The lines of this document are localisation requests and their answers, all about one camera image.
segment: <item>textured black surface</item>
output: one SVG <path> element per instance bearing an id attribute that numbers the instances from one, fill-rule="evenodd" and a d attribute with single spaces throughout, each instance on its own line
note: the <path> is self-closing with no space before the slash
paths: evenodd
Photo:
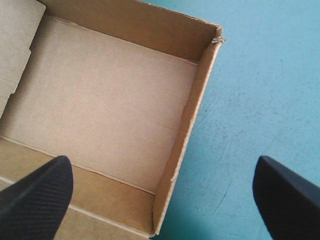
<path id="1" fill-rule="evenodd" d="M 320 239 L 320 188 L 268 156 L 259 158 L 252 187 L 273 239 Z"/>
<path id="2" fill-rule="evenodd" d="M 73 192 L 69 159 L 58 156 L 0 192 L 1 240 L 52 240 Z"/>

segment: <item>open cardboard box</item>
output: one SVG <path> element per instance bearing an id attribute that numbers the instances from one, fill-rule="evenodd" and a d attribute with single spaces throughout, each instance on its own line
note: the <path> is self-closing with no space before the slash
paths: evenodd
<path id="1" fill-rule="evenodd" d="M 0 187 L 66 155 L 74 192 L 56 239 L 159 234 L 222 28 L 136 0 L 0 12 Z"/>

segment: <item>teal table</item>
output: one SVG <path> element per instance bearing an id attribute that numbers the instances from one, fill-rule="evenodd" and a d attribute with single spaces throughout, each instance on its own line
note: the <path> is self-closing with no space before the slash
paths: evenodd
<path id="1" fill-rule="evenodd" d="M 270 240 L 252 194 L 260 155 L 320 185 L 320 2 L 148 0 L 224 27 L 155 240 Z"/>

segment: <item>corrugated cardboard edge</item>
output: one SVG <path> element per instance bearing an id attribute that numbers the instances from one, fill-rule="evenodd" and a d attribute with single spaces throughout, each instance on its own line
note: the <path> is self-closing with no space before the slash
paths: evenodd
<path id="1" fill-rule="evenodd" d="M 172 148 L 172 153 L 164 170 L 163 176 L 157 187 L 152 210 L 155 235 L 159 235 L 160 233 L 160 229 L 165 219 L 169 202 L 176 185 L 180 167 L 186 153 L 188 141 L 196 122 L 210 73 L 217 58 L 219 49 L 226 40 L 222 37 L 222 32 L 223 28 L 219 26 L 212 42 L 204 51 L 198 63 L 188 103 L 183 110 L 179 133 L 174 147 Z"/>

